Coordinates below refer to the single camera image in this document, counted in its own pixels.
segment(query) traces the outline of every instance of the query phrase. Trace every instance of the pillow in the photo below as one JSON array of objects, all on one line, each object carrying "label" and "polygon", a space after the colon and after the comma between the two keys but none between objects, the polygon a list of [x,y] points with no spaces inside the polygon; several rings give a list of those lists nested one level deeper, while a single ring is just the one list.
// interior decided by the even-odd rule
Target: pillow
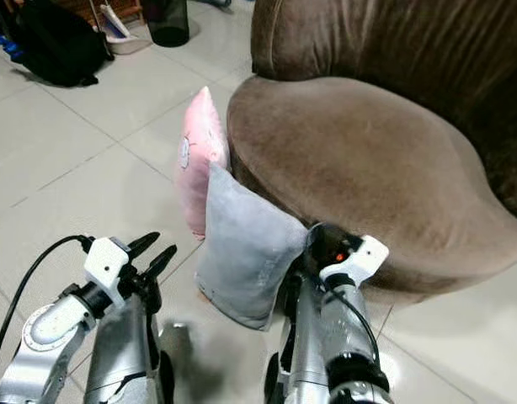
[{"label": "pillow", "polygon": [[211,164],[206,239],[195,282],[225,315],[266,330],[281,281],[303,251],[306,234],[297,219]]},{"label": "pillow", "polygon": [[210,162],[227,167],[228,145],[210,90],[204,87],[185,112],[175,176],[185,220],[199,240],[205,237]]}]

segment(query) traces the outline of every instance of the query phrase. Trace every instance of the black backpack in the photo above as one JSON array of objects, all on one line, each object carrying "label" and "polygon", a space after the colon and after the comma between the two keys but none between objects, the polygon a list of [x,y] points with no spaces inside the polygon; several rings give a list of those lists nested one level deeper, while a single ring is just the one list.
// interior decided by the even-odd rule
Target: black backpack
[{"label": "black backpack", "polygon": [[3,32],[19,47],[11,56],[47,82],[73,87],[96,84],[93,75],[110,54],[103,33],[50,0],[26,0],[9,14],[0,7]]}]

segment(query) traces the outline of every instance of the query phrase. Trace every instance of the gray pillow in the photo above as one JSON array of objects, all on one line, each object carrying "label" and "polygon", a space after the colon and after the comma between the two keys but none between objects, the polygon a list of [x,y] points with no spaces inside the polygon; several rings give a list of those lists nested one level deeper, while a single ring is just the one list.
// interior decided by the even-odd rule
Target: gray pillow
[{"label": "gray pillow", "polygon": [[281,281],[303,251],[306,234],[297,219],[212,163],[195,282],[225,315],[266,330]]}]

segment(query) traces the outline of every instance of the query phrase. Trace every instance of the black trash can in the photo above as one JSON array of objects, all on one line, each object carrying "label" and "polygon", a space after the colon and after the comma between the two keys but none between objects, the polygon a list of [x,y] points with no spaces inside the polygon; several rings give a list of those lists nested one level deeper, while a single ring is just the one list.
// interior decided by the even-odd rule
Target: black trash can
[{"label": "black trash can", "polygon": [[141,0],[142,15],[148,23],[154,43],[181,46],[189,40],[186,0]]}]

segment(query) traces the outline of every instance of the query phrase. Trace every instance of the chair cushion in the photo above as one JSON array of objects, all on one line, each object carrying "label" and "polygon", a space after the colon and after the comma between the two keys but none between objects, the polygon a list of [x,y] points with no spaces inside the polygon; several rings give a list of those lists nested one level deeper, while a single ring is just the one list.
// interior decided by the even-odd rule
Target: chair cushion
[{"label": "chair cushion", "polygon": [[228,135],[233,173],[250,189],[306,224],[390,248],[370,282],[388,299],[457,290],[517,262],[517,219],[472,145],[405,98],[347,78],[254,77],[232,98]]},{"label": "chair cushion", "polygon": [[517,217],[517,0],[258,0],[253,71],[392,91],[472,142]]}]

